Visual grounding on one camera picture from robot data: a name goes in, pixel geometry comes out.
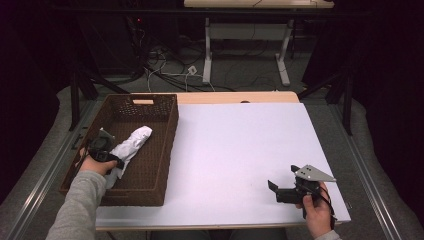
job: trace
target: white table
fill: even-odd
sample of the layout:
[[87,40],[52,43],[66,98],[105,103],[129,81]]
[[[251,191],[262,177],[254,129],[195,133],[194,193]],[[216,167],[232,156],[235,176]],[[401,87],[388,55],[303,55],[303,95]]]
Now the white table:
[[[278,9],[328,9],[334,6],[333,2],[324,0],[185,0],[185,7],[193,8],[278,8]],[[279,53],[275,59],[284,86],[290,86],[284,56],[289,43],[293,20],[287,24],[213,24],[206,18],[205,22],[205,48],[206,57],[203,69],[203,83],[210,83],[212,71],[211,39],[264,39],[282,40]]]
[[[311,164],[333,175],[304,105],[293,93],[200,93],[192,98],[216,96],[219,102],[225,97],[250,100],[249,95],[261,103],[206,104],[190,101],[190,93],[180,94],[179,103],[203,104],[179,104],[164,206],[99,207],[97,230],[304,224],[302,210],[277,203],[267,183],[294,188],[292,164]],[[267,95],[292,102],[264,103]],[[339,222],[350,221],[337,184],[327,187]]]

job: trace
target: hand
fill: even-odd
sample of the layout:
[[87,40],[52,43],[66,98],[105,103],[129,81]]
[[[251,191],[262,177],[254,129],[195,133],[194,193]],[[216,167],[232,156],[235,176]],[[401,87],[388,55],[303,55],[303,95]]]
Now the hand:
[[[320,187],[327,191],[323,182],[320,182]],[[325,191],[321,190],[321,195],[328,201],[329,197]],[[306,210],[306,225],[314,239],[331,231],[331,211],[327,203],[318,199],[314,205],[312,196],[306,195],[303,197],[303,207]]]
[[[84,151],[85,151],[84,148],[80,150],[80,156],[84,154]],[[97,162],[90,155],[87,155],[87,157],[85,157],[83,164],[81,165],[80,172],[90,170],[104,176],[106,175],[107,171],[116,167],[117,163],[118,163],[117,161]]]

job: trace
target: sleeve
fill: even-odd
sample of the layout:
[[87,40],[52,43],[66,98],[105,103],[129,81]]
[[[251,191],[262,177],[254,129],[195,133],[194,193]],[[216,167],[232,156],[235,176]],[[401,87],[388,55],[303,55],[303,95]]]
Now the sleeve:
[[100,174],[79,172],[46,239],[94,239],[96,209],[105,185],[106,179]]
[[342,240],[334,230],[315,238],[315,240]]

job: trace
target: wicker basket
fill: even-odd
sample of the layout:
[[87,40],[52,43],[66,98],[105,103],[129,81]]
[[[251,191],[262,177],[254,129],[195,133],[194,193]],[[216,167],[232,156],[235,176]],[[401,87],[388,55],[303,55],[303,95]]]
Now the wicker basket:
[[[115,145],[142,126],[153,132],[128,164],[122,179],[106,190],[101,206],[162,206],[165,199],[171,149],[178,124],[175,94],[112,94],[107,96],[85,135],[81,147],[94,139],[100,128],[115,136]],[[79,161],[73,158],[60,192],[66,194]]]

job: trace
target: white towel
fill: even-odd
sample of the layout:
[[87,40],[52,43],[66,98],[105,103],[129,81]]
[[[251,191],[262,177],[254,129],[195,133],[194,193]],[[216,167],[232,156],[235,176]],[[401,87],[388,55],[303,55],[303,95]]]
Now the white towel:
[[131,158],[134,157],[138,149],[143,146],[146,140],[150,137],[151,133],[151,128],[143,126],[131,133],[131,136],[127,140],[118,144],[112,151],[110,151],[111,154],[119,157],[125,165],[124,169],[114,168],[109,175],[105,176],[106,189],[111,189],[113,185],[115,185],[116,179],[122,178]]

